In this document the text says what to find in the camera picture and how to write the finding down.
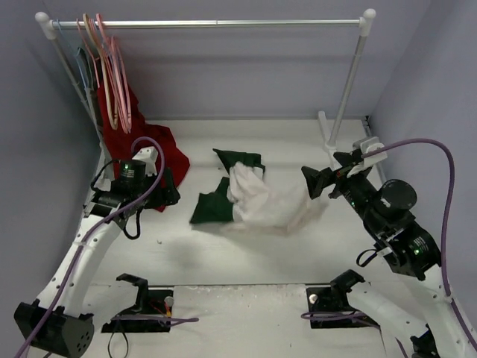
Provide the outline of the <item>white green raglan t shirt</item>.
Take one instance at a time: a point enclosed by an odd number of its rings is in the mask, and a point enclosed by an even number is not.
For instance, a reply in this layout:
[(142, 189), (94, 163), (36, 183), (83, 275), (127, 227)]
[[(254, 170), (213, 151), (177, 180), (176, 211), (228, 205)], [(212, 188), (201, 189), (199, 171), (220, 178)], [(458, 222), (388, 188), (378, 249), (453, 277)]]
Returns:
[(327, 203), (311, 199), (304, 179), (275, 189), (258, 153), (213, 150), (227, 172), (213, 192), (198, 196), (189, 224), (237, 233), (289, 236), (321, 219)]

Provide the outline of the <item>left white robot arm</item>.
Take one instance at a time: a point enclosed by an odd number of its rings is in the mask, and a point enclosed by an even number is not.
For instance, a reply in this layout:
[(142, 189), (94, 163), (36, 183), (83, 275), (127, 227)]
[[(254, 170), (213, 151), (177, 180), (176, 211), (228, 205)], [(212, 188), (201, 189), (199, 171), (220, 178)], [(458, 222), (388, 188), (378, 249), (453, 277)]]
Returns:
[(175, 205), (180, 194), (165, 161), (135, 156), (119, 161), (119, 176), (108, 190), (94, 187), (77, 236), (47, 286), (30, 304), (16, 308), (14, 320), (25, 341), (16, 352), (30, 347), (61, 357), (82, 357), (94, 333), (123, 309), (140, 313), (149, 303), (147, 280), (120, 274), (95, 300), (88, 301), (92, 279), (113, 242), (125, 235), (130, 217), (144, 210)]

